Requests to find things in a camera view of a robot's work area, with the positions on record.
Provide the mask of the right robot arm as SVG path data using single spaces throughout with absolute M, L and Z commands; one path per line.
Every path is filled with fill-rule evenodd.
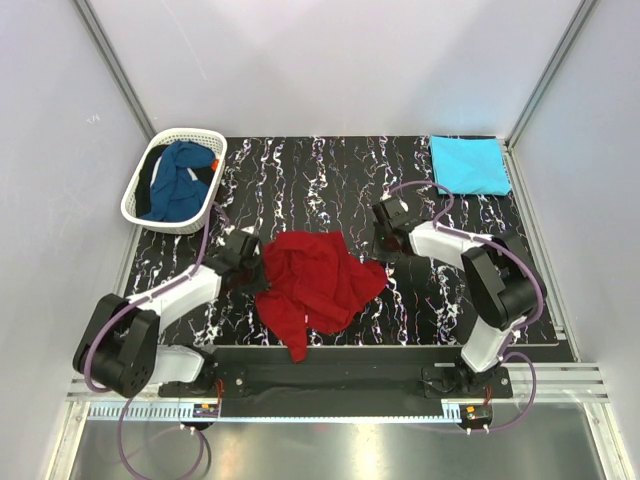
M 477 319 L 452 367 L 425 371 L 425 393 L 480 396 L 528 321 L 544 311 L 546 286 L 516 234 L 483 235 L 412 216 L 397 197 L 372 207 L 374 256 L 431 258 L 462 271 Z

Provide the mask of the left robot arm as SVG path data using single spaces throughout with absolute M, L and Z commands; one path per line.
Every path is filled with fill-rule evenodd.
M 225 291 L 255 295 L 269 288 L 263 243 L 255 229 L 231 231 L 177 278 L 128 298 L 103 296 L 73 356 L 74 370 L 96 393 L 132 398 L 149 385 L 209 389 L 208 355 L 194 347 L 162 345 L 160 334 Z

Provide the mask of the red t shirt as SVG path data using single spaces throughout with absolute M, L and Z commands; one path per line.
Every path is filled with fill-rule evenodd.
M 351 255 L 339 231 L 282 232 L 263 259 L 270 288 L 256 295 L 256 308 L 295 363 L 307 357 L 309 330 L 345 330 L 387 283 L 383 267 Z

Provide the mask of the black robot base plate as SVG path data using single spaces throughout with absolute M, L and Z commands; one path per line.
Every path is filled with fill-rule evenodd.
M 205 358 L 193 384 L 171 381 L 162 397 L 242 398 L 276 388 L 303 391 L 402 389 L 429 399 L 510 399 L 508 370 L 492 367 L 475 374 L 463 365 L 459 347 L 312 347 L 295 363 L 282 347 L 219 347 Z

